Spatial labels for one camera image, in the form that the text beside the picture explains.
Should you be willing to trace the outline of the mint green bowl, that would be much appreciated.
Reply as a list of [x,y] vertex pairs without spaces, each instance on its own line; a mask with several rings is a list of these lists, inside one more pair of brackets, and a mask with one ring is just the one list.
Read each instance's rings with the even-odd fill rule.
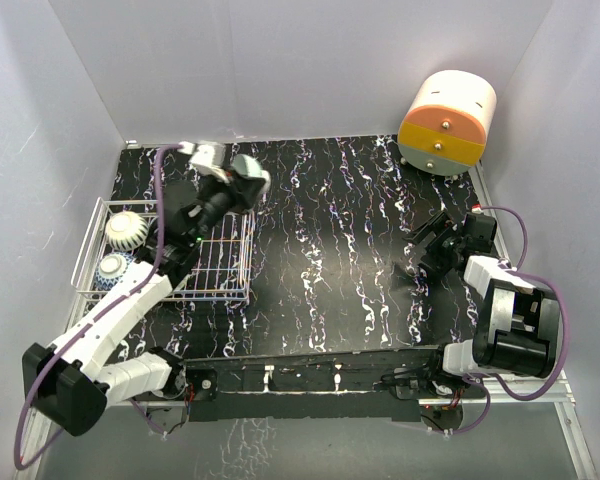
[[254,157],[246,154],[238,154],[231,160],[231,168],[242,178],[248,180],[262,180],[263,184],[259,191],[260,196],[269,192],[271,187],[271,175]]

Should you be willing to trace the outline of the white orange-rimmed bowl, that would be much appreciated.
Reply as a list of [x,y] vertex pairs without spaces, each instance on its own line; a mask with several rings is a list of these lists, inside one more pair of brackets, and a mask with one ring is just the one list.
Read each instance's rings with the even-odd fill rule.
[[129,252],[141,247],[149,233],[147,220],[133,211],[114,214],[105,225],[105,237],[116,251]]

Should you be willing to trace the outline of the red patterned bowl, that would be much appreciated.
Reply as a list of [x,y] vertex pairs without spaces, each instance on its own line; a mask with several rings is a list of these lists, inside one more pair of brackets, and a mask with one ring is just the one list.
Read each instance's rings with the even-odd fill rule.
[[135,258],[128,252],[111,252],[105,255],[94,273],[94,286],[98,291],[110,291],[122,278]]

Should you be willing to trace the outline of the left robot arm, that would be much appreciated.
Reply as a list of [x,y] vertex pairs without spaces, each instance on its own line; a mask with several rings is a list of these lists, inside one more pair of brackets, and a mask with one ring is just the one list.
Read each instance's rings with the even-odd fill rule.
[[184,282],[215,225],[229,212],[253,209],[271,184],[269,172],[247,155],[227,167],[197,170],[198,185],[179,181],[157,189],[148,237],[112,289],[67,333],[48,346],[32,344],[22,356],[27,402],[74,437],[115,403],[146,392],[174,399],[185,390],[187,376],[172,354],[157,351],[116,366],[106,361]]

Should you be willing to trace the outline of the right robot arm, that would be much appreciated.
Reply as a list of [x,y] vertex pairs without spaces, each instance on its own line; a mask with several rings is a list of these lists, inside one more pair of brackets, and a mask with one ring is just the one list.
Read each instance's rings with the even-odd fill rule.
[[496,257],[497,221],[469,213],[461,223],[442,210],[406,236],[424,247],[419,268],[428,281],[452,270],[482,299],[474,337],[444,347],[442,362],[430,367],[427,388],[446,397],[462,375],[511,373],[548,377],[557,359],[561,312],[556,295],[507,271]]

